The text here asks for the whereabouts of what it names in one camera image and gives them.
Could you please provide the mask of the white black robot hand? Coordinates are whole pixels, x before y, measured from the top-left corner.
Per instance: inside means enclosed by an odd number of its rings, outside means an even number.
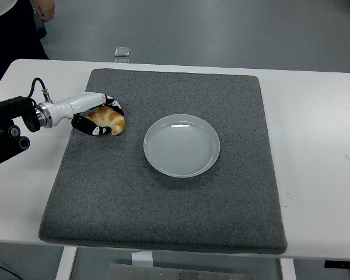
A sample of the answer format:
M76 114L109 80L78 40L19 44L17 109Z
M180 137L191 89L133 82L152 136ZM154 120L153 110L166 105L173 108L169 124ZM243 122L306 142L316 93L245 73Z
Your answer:
M106 94L86 92L52 103L46 101L37 106L40 125L52 128L63 119L71 120L72 126L91 136L118 135L126 122L119 102Z

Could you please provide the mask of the person's hand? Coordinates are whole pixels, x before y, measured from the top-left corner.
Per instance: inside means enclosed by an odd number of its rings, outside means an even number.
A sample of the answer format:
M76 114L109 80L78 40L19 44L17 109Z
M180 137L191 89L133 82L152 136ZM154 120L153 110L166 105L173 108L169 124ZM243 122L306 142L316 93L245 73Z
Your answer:
M34 0L34 8L40 20L49 22L54 18L55 1L54 0Z

